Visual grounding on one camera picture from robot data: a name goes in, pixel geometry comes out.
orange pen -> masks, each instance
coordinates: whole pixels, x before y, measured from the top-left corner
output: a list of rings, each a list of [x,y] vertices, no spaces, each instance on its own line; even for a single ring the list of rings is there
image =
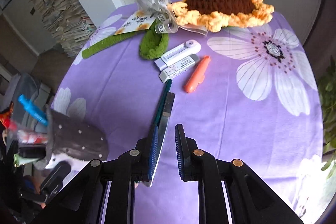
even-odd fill
[[[184,86],[184,90],[188,93],[194,92],[198,84],[201,84],[205,78],[205,71],[207,70],[208,64],[211,61],[211,57],[206,55],[203,57],[201,62],[199,62],[197,68],[193,72],[192,76],[188,80],[187,84]]]

ribbon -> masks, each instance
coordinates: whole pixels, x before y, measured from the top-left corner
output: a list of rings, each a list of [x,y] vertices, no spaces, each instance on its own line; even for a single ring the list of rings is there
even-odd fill
[[[173,11],[168,10],[167,5],[171,4],[171,0],[135,0],[138,9],[144,12],[154,13],[160,21],[155,25],[155,32],[157,33],[175,33],[181,27],[190,32],[207,35],[208,30],[202,26],[195,26],[188,24],[186,26],[179,26]]]

green crochet stem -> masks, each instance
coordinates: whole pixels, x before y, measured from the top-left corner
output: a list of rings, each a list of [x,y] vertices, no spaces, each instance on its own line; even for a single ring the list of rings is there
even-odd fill
[[[120,41],[124,41],[130,37],[135,36],[136,34],[140,33],[141,31],[134,31],[134,32],[127,32],[127,33],[121,33],[116,35],[111,35],[107,38],[104,38],[103,40],[99,41],[98,43],[92,45],[91,47],[83,50],[82,56],[84,59],[89,58],[90,56],[96,54],[97,52],[100,52],[108,47],[113,46],[114,44],[117,44]]]
[[[139,53],[144,59],[157,59],[164,54],[168,47],[169,35],[155,32],[154,22],[142,38]]]

brown crochet flower center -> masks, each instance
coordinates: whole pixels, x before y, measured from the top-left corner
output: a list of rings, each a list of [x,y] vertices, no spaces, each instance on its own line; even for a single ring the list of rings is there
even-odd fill
[[[201,14],[209,15],[218,11],[227,15],[238,13],[250,14],[255,5],[251,0],[186,0],[188,10],[197,10]]]

blue marker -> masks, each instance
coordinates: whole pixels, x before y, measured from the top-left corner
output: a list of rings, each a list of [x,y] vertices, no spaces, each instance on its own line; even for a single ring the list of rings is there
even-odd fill
[[[39,109],[32,101],[28,101],[26,97],[21,94],[18,101],[23,105],[25,111],[27,111],[32,117],[38,120],[44,126],[48,126],[48,120],[46,114]]]

